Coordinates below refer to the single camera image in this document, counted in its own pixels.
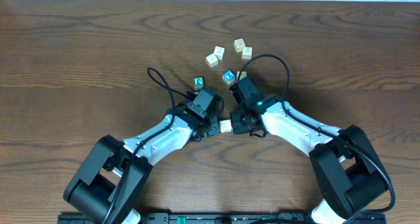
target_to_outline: wooden table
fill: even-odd
[[[147,67],[180,91],[204,76],[225,98],[227,119],[238,106],[221,77],[244,64],[238,38],[253,56],[289,64],[295,108],[369,135],[396,190],[388,222],[418,223],[419,4],[146,0],[0,1],[0,223],[55,223],[74,212],[62,193],[96,141],[161,121],[169,96]],[[210,68],[216,45],[225,59]],[[261,91],[282,93],[279,62],[260,59],[247,71]],[[157,164],[139,206],[277,212],[321,199],[295,147],[226,133]],[[384,194],[370,207],[388,202]]]

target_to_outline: white cube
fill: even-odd
[[[227,85],[230,85],[233,81],[235,81],[235,74],[233,71],[228,70],[223,74],[222,79]]]
[[[210,67],[215,67],[219,61],[217,60],[217,56],[214,53],[211,53],[205,58],[205,63],[207,63]]]
[[[219,60],[223,60],[224,47],[218,47],[218,46],[216,46],[216,47],[215,47],[215,52],[214,52],[214,54],[216,55],[216,57],[217,57]]]
[[[220,121],[221,133],[226,133],[226,132],[231,132],[231,131],[232,131],[232,123],[230,122],[230,120]]]
[[[235,50],[236,50],[237,53],[242,51],[244,46],[245,46],[245,42],[243,41],[243,39],[235,40],[234,47],[235,47]]]
[[[251,57],[252,57],[252,47],[243,47],[242,59],[251,59]]]
[[[239,73],[240,73],[240,72],[237,72],[237,73],[236,73],[236,78],[238,78],[238,80],[241,80],[241,79],[243,79],[243,78],[247,77],[247,72],[242,72],[242,74],[241,74],[241,78],[239,78]]]

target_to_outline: wood grain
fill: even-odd
[[[74,212],[62,193],[96,141],[160,121],[170,100],[147,67],[180,91],[204,76],[225,98],[227,118],[237,106],[221,75],[242,67],[232,46],[241,37],[254,56],[289,64],[297,109],[365,130],[396,189],[388,222],[418,223],[419,4],[146,0],[0,1],[0,223],[55,223]],[[225,59],[209,68],[215,45]],[[284,69],[270,59],[252,65],[259,88],[281,94]],[[160,162],[140,206],[276,212],[320,200],[296,148],[273,136],[223,134]],[[371,207],[388,201],[384,194]]]

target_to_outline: green cube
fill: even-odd
[[[200,90],[204,86],[204,77],[195,77],[194,78],[194,90]]]

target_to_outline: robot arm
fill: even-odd
[[[168,110],[162,122],[136,137],[122,141],[110,135],[101,138],[64,191],[65,201],[93,223],[102,223],[117,189],[99,171],[104,168],[121,177],[132,153],[137,146],[142,146],[122,184],[115,208],[106,220],[106,224],[137,224],[140,215],[133,207],[153,166],[189,141],[218,134],[219,127],[215,124],[218,124],[216,111],[220,101],[218,95],[203,88],[185,108],[177,106]],[[169,129],[142,143],[150,135],[165,129],[173,116],[175,119]]]
[[[340,129],[317,122],[295,110],[279,96],[264,96],[250,78],[241,79],[230,90],[240,105],[238,111],[231,113],[235,134],[264,137],[271,133],[309,156],[324,197],[312,212],[315,222],[343,223],[387,191],[379,171],[366,158],[349,149],[349,146],[363,149],[381,171],[385,170],[368,137],[359,127],[352,125]],[[258,130],[263,131],[262,136],[255,133]],[[356,163],[344,170],[340,162],[353,157]]]

